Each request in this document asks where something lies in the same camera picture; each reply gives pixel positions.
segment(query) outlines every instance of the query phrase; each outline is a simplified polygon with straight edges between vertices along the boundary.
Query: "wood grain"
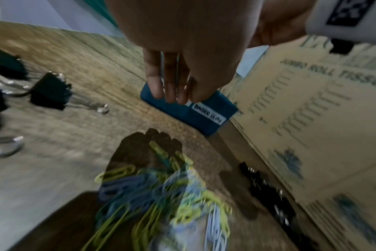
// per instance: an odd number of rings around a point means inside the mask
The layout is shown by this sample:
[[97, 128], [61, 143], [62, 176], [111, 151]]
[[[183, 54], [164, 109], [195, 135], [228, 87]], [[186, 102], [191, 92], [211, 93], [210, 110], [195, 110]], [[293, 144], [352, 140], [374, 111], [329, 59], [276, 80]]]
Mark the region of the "wood grain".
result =
[[[209, 188], [231, 203], [229, 250], [296, 250], [248, 196], [244, 178], [237, 177], [226, 156], [198, 131], [140, 100], [145, 82], [140, 48], [122, 38], [7, 22], [0, 22], [0, 48], [20, 55], [33, 75], [63, 73], [74, 91], [111, 109], [101, 115], [41, 108], [26, 98], [7, 100], [10, 108], [2, 113], [6, 124], [0, 135], [22, 135], [26, 145], [0, 159], [0, 251], [80, 250], [93, 234], [99, 207], [94, 177], [107, 166], [151, 165], [146, 143], [153, 137], [171, 153], [182, 147]], [[149, 128], [156, 130], [148, 135]], [[229, 173], [237, 178], [228, 180]], [[240, 199], [230, 192], [234, 182]], [[121, 241], [107, 249], [125, 248], [131, 236], [124, 229], [116, 236]]]

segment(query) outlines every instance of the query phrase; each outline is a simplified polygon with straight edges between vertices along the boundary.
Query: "wooden surface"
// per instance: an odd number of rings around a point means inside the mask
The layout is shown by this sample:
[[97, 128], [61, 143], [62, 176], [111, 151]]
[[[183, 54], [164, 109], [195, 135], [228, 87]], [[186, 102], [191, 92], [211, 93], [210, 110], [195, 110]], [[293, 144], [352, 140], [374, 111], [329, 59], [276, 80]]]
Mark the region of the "wooden surface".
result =
[[[242, 160], [265, 167], [258, 157], [254, 160], [255, 153], [233, 126], [210, 138], [215, 149], [196, 130], [139, 99], [145, 82], [139, 48], [121, 38], [4, 22], [0, 48], [20, 55], [34, 72], [62, 72], [76, 92], [111, 109], [103, 116], [85, 109], [36, 107], [26, 98], [8, 99], [0, 135], [24, 136], [26, 145], [20, 153], [0, 159], [0, 251], [80, 250], [93, 234], [99, 207], [93, 178], [124, 163], [152, 165], [149, 140], [170, 153], [182, 149], [208, 187], [231, 203], [229, 250], [297, 250], [250, 196], [248, 182], [237, 171], [236, 163]], [[326, 247], [323, 250], [329, 250], [319, 232], [304, 221]], [[128, 231], [122, 227], [105, 250], [129, 250]]]

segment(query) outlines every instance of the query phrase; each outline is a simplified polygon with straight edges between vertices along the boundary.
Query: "pile of paper clips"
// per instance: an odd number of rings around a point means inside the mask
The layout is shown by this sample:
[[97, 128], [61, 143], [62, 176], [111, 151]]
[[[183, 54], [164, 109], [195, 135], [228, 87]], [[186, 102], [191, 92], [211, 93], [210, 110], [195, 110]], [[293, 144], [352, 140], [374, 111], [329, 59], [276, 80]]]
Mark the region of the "pile of paper clips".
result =
[[100, 250], [122, 223], [143, 215], [131, 232], [135, 251], [152, 250], [162, 241], [174, 250], [186, 250], [186, 244], [173, 236], [208, 215], [204, 250], [224, 251], [230, 234], [227, 215], [229, 205], [206, 189], [205, 182], [192, 167], [193, 161], [176, 152], [183, 162], [154, 141], [151, 148], [166, 169], [144, 168], [135, 172], [133, 165], [99, 174], [95, 182], [102, 183], [99, 200], [105, 205], [97, 212], [96, 233], [82, 250]]

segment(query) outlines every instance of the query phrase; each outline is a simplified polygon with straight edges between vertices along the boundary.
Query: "printed logo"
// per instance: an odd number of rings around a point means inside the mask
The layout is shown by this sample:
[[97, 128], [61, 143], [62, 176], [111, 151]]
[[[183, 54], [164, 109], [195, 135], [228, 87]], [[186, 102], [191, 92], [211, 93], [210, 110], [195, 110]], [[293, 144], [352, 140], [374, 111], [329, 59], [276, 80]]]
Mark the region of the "printed logo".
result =
[[376, 246], [376, 230], [362, 217], [359, 207], [345, 194], [333, 197], [337, 207], [348, 221], [371, 244]]
[[278, 150], [274, 150], [276, 155], [281, 159], [287, 166], [287, 168], [299, 179], [304, 179], [301, 174], [301, 161], [300, 159], [294, 154], [292, 149], [284, 150], [284, 153], [279, 152]]
[[222, 125], [226, 120], [226, 118], [223, 115], [219, 114], [218, 112], [214, 111], [213, 109], [202, 103], [195, 103], [192, 106], [192, 110], [200, 113], [201, 115], [205, 116], [209, 120], [219, 125]]
[[328, 25], [356, 26], [375, 0], [340, 0], [327, 20]]

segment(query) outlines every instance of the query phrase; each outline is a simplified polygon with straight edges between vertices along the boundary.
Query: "human skin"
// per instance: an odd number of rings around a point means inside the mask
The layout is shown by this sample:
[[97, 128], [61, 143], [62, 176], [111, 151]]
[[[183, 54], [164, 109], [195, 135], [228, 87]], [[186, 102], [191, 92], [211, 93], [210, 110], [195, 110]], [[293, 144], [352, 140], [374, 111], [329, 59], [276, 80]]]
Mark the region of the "human skin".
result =
[[314, 2], [265, 0], [262, 8], [263, 0], [106, 0], [119, 28], [143, 48], [152, 95], [180, 104], [207, 99], [229, 83], [247, 47], [303, 36]]

